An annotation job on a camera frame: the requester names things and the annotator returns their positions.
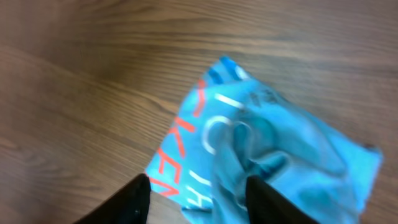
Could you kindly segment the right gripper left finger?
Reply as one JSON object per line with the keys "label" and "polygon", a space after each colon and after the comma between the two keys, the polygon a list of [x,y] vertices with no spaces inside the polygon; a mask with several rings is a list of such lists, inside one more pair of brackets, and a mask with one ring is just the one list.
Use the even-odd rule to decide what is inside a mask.
{"label": "right gripper left finger", "polygon": [[139,174],[75,224],[146,224],[150,193],[148,176]]}

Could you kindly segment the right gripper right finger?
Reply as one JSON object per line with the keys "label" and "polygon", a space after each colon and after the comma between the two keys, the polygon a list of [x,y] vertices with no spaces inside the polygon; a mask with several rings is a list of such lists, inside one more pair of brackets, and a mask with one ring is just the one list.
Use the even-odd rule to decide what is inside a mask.
{"label": "right gripper right finger", "polygon": [[245,194],[250,224],[318,224],[257,175],[247,178]]}

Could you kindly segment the light blue t-shirt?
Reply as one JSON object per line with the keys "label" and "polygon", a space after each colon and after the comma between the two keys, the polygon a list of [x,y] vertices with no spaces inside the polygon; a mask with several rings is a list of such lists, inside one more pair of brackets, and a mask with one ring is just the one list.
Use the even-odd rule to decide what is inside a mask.
{"label": "light blue t-shirt", "polygon": [[319,223],[357,223],[381,164],[380,150],[221,57],[184,99],[146,174],[191,223],[248,223],[252,175]]}

